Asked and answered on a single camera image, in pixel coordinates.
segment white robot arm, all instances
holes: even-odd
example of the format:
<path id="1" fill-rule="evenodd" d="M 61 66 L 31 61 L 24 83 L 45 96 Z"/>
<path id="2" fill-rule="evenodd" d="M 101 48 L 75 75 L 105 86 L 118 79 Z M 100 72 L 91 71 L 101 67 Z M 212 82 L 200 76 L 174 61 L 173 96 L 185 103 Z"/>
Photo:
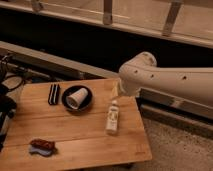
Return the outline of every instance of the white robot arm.
<path id="1" fill-rule="evenodd" d="M 209 113 L 213 112 L 213 68 L 158 68 L 155 57 L 142 52 L 120 67 L 119 76 L 120 95 L 137 96 L 141 89 L 148 90 L 171 97 L 170 106 L 190 104 L 198 112 L 207 109 L 213 118 Z"/>

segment wooden table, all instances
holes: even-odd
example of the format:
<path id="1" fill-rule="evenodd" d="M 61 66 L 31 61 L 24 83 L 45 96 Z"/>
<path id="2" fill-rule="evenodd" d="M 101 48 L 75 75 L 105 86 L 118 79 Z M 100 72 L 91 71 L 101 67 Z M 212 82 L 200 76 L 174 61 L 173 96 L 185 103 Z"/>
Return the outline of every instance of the wooden table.
<path id="1" fill-rule="evenodd" d="M 118 99 L 118 135 L 105 132 L 115 81 L 60 82 L 61 95 L 73 85 L 85 85 L 93 92 L 92 106 L 79 116 L 66 111 L 61 101 L 56 106 L 47 103 L 50 83 L 25 85 L 0 153 L 0 170 L 66 170 L 150 160 L 152 155 L 133 97 Z M 58 153 L 47 158 L 30 155 L 29 142 L 34 138 L 55 141 Z"/>

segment cable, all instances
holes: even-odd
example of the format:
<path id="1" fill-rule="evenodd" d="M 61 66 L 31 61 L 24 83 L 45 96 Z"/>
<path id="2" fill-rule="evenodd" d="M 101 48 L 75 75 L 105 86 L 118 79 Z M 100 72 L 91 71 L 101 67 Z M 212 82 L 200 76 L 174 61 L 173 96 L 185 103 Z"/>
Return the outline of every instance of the cable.
<path id="1" fill-rule="evenodd" d="M 25 78 L 24 78 L 23 75 L 24 75 L 24 73 L 27 72 L 27 69 L 21 68 L 20 66 L 18 66 L 17 68 L 15 68 L 16 74 L 6 76 L 7 72 L 14 72 L 13 70 L 10 70 L 10 68 L 8 67 L 8 62 L 11 59 L 12 59 L 11 53 L 5 55 L 1 59 L 1 62 L 0 62 L 0 83 L 3 83 L 5 81 L 7 81 L 8 79 L 11 79 L 11 78 L 14 78 L 14 77 L 21 78 L 21 81 L 16 86 L 9 88 L 9 90 L 8 90 L 9 92 L 14 91 L 15 89 L 17 89 L 18 87 L 20 87 L 22 84 L 25 83 Z"/>
<path id="2" fill-rule="evenodd" d="M 5 82 L 5 81 L 7 81 L 7 80 L 9 80 L 11 78 L 14 78 L 14 77 L 21 78 L 21 81 L 16 86 L 14 86 L 12 88 L 9 88 L 8 92 L 14 91 L 15 89 L 19 88 L 22 84 L 25 83 L 25 79 L 24 79 L 23 76 L 15 75 L 15 74 L 14 75 L 6 76 L 3 82 Z"/>

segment paper cup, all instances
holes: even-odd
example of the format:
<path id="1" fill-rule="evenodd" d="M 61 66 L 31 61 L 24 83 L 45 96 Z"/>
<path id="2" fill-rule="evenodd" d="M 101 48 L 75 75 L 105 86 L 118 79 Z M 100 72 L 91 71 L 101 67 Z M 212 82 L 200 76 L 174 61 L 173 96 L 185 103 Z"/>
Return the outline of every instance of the paper cup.
<path id="1" fill-rule="evenodd" d="M 87 95 L 88 95 L 87 89 L 81 88 L 78 91 L 66 97 L 67 104 L 73 109 L 78 109 L 81 103 L 87 97 Z"/>

